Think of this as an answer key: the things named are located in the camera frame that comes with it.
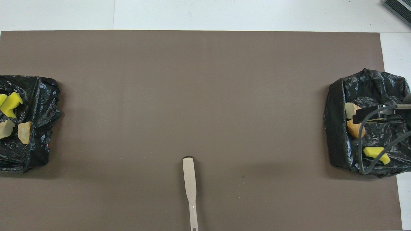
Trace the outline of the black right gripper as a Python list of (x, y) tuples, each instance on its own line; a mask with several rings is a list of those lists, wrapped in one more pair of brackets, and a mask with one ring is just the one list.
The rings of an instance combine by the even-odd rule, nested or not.
[(406, 123), (410, 124), (411, 104), (393, 104), (385, 106), (377, 104), (357, 109), (352, 116), (354, 124), (365, 123)]

